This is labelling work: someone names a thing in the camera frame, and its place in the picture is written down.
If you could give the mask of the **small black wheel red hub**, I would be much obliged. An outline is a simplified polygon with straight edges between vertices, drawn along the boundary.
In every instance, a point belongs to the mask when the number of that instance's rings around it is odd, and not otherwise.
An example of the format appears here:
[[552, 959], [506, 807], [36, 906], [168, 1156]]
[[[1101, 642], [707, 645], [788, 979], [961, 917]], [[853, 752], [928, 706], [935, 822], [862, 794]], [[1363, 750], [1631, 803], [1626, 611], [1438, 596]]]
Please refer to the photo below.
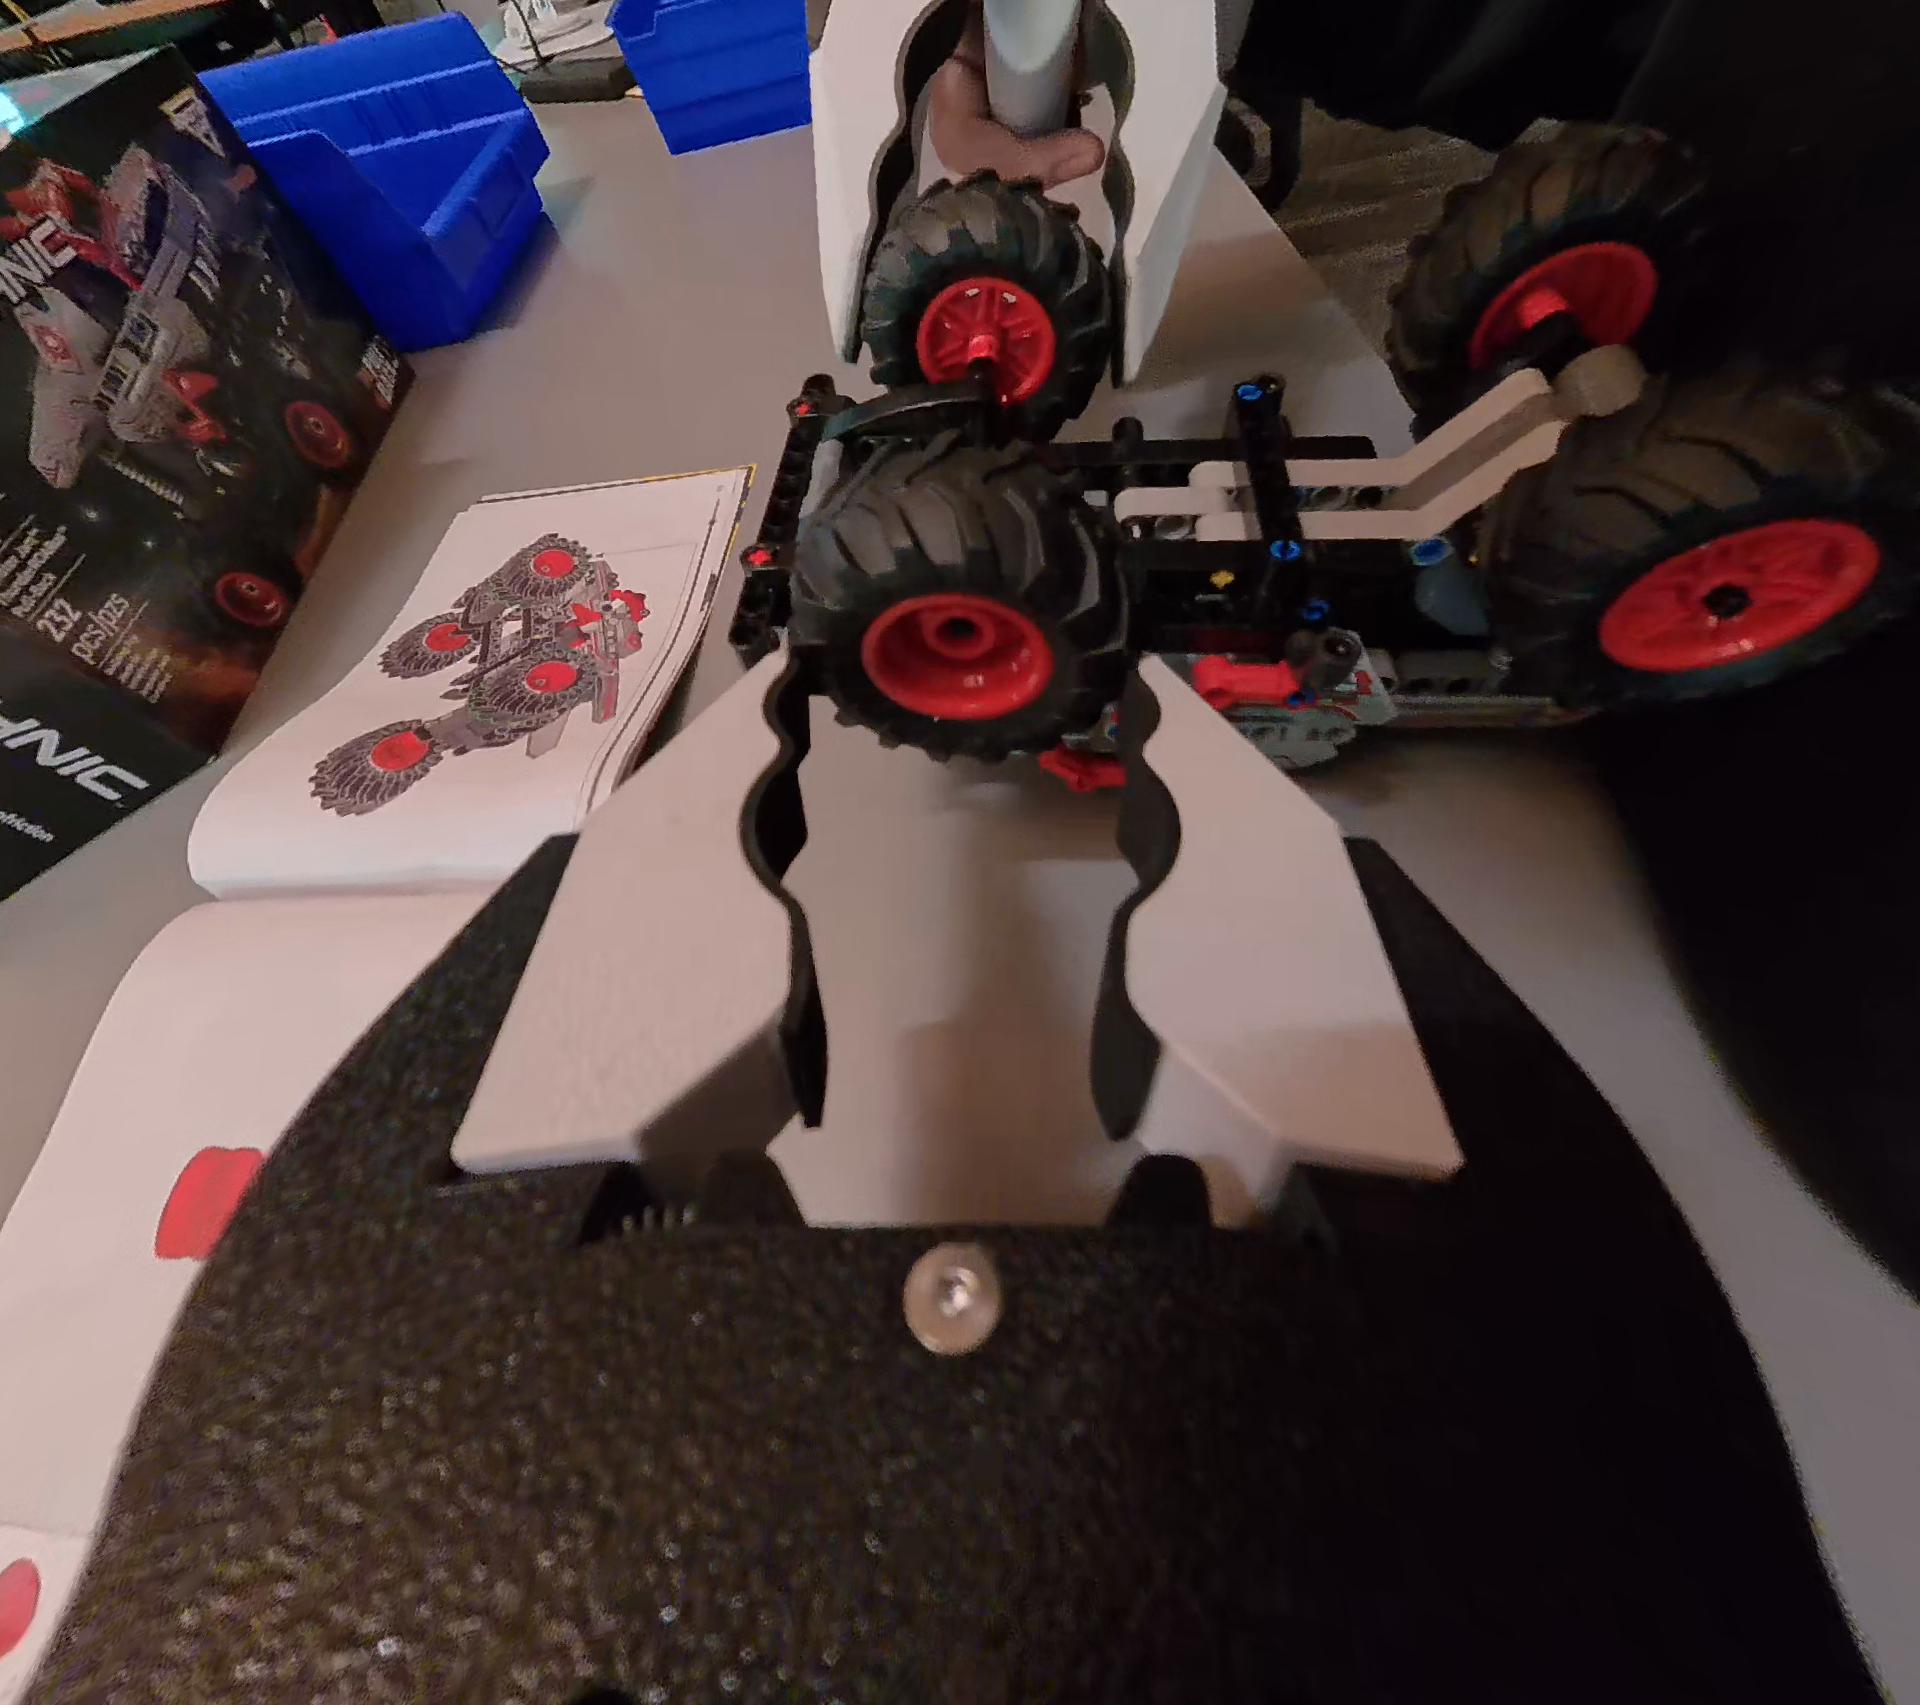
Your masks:
[[1023, 447], [946, 433], [838, 483], [793, 545], [788, 640], [842, 722], [997, 763], [1090, 733], [1122, 690], [1112, 531]]
[[965, 380], [967, 338], [1002, 338], [997, 402], [1048, 442], [1091, 400], [1114, 334], [1105, 256], [1079, 215], [979, 172], [906, 205], [875, 245], [860, 343], [888, 390]]

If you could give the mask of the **black toy set box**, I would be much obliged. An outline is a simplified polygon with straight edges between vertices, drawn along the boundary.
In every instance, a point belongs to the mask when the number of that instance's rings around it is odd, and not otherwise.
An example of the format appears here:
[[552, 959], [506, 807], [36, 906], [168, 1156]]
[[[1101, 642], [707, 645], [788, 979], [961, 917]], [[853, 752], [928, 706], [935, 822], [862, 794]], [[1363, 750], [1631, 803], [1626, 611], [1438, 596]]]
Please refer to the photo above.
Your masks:
[[179, 53], [4, 84], [4, 897], [219, 752], [412, 376]]

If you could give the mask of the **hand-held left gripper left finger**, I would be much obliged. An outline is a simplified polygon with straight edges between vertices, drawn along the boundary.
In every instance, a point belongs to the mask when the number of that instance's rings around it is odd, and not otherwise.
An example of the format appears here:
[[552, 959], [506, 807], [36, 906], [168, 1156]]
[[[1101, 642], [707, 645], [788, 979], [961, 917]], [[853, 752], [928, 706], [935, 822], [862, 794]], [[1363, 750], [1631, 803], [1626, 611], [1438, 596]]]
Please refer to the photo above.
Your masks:
[[769, 652], [579, 831], [451, 1136], [471, 1176], [632, 1164], [690, 1198], [818, 1126], [827, 1025], [788, 872], [808, 829], [803, 667]]

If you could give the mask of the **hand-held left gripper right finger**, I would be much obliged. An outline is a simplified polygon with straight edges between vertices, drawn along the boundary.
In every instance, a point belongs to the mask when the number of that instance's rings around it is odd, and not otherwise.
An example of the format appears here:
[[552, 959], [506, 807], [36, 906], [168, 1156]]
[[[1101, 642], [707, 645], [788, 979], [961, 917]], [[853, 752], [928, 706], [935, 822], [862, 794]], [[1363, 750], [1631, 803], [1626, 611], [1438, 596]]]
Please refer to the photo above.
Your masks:
[[1109, 927], [1090, 1035], [1103, 1131], [1213, 1227], [1304, 1164], [1463, 1166], [1341, 831], [1157, 657], [1125, 680]]

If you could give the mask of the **open instruction booklet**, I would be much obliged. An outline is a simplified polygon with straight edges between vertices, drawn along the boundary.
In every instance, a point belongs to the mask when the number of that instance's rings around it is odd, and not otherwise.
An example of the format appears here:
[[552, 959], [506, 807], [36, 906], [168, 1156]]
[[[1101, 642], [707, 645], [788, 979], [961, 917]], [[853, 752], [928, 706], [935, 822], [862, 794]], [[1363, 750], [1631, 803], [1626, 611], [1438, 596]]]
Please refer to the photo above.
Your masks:
[[4, 1701], [267, 1153], [523, 859], [611, 794], [701, 647], [753, 476], [469, 504], [367, 654], [212, 788], [185, 845], [207, 901], [122, 977], [4, 1220]]

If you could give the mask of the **grey desk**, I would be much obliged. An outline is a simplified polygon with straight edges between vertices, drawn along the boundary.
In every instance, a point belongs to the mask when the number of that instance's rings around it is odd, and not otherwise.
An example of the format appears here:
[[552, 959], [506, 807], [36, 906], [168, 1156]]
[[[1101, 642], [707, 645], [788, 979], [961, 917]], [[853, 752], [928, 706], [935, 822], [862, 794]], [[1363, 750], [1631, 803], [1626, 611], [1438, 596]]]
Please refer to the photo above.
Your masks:
[[[496, 324], [420, 357], [233, 748], [371, 650], [447, 520], [486, 493], [772, 460], [830, 363], [803, 130], [669, 157], [637, 103], [542, 109], [556, 223]], [[190, 915], [187, 833], [219, 763], [4, 902], [4, 1210], [109, 997]], [[776, 1156], [849, 1220], [1065, 1216], [1120, 1172], [1085, 1090], [1114, 803], [813, 722], [826, 1124]], [[1846, 1609], [1915, 1701], [1915, 1304], [1800, 1186], [1721, 1077], [1573, 733], [1383, 735], [1311, 796], [1375, 838], [1634, 1131], [1739, 1314]]]

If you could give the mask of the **blue bin with marker tag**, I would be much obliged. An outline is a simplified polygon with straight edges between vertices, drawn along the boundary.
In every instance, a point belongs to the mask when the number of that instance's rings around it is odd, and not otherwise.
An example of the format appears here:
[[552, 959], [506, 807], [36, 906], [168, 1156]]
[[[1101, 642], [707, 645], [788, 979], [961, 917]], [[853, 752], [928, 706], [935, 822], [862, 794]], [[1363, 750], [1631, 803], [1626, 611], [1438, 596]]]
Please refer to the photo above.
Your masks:
[[805, 0], [613, 0], [607, 25], [673, 157], [811, 118]]

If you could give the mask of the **person's right hand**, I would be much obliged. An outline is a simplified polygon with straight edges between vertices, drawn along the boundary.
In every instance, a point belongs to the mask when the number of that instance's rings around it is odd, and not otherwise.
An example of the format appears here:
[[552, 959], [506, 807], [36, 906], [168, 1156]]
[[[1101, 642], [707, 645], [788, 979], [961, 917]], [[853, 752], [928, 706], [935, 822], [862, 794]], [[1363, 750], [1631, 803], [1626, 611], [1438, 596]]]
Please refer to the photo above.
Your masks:
[[924, 133], [944, 171], [990, 172], [1040, 190], [1097, 176], [1105, 163], [1103, 143], [1085, 128], [1020, 135], [1002, 124], [992, 112], [985, 69], [961, 53], [924, 91]]

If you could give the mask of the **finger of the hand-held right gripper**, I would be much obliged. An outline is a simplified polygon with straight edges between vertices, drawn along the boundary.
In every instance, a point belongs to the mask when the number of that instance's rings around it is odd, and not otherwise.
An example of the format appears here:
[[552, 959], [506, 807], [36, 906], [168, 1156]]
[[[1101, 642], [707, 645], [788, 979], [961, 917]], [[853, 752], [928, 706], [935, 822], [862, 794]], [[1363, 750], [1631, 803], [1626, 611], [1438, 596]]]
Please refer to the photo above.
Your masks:
[[871, 256], [913, 171], [910, 55], [946, 0], [810, 0], [820, 277], [842, 363], [860, 354]]
[[1114, 382], [1127, 387], [1159, 330], [1228, 95], [1216, 0], [1091, 0], [1088, 64], [1114, 105], [1101, 193]]

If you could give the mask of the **toy brick monster truck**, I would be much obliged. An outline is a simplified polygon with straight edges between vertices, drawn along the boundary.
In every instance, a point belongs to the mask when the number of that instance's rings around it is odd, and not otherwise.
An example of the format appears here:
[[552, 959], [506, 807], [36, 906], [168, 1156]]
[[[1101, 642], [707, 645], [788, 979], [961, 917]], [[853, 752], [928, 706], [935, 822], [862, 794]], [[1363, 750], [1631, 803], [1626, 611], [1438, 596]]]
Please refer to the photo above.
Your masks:
[[[1915, 607], [1915, 397], [1661, 363], [1708, 209], [1680, 145], [1621, 124], [1454, 187], [1388, 300], [1391, 455], [1299, 434], [1269, 372], [1211, 437], [1123, 417], [1048, 442], [965, 380], [858, 400], [811, 376], [738, 557], [732, 652], [788, 652], [822, 695], [788, 632], [800, 529], [873, 455], [949, 433], [1023, 447], [1112, 531], [1123, 672], [1164, 659], [1284, 769], [1365, 727], [1554, 727], [1821, 665]], [[1117, 784], [1117, 710], [1016, 757]]]

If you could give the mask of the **blue storage bin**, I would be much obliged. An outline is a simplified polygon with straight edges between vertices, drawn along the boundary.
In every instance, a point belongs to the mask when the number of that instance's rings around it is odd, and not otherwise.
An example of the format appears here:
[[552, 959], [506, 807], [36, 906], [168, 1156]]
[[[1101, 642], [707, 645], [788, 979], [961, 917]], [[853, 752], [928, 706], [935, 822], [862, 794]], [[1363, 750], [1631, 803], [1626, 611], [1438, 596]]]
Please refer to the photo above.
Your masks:
[[544, 219], [549, 146], [464, 14], [231, 63], [201, 84], [396, 349], [482, 328]]

